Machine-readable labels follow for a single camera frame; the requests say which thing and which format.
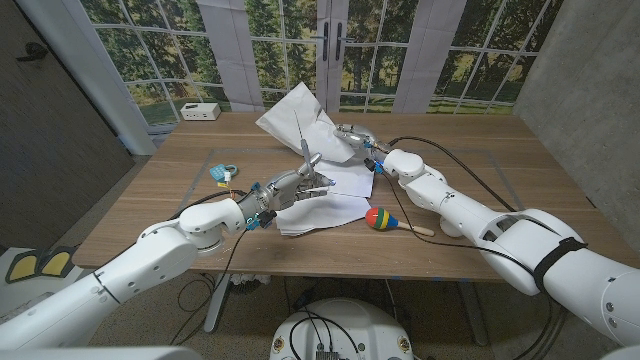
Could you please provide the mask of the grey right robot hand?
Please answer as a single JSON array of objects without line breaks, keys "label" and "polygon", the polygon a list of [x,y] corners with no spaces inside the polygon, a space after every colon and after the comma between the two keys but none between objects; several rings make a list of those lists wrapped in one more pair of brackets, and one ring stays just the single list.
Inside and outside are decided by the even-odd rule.
[{"label": "grey right robot hand", "polygon": [[388,143],[380,140],[371,130],[355,124],[337,124],[333,134],[349,144],[360,158],[383,162],[392,151]]}]

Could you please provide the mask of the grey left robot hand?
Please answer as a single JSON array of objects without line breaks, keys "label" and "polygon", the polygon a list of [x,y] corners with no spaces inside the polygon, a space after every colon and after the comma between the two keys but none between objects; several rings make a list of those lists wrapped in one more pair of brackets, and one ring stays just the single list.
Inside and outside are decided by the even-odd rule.
[{"label": "grey left robot hand", "polygon": [[290,208],[296,201],[325,196],[326,187],[336,182],[314,170],[322,155],[307,156],[296,170],[288,170],[273,176],[265,186],[255,183],[239,202],[246,227],[268,227],[277,211]]}]

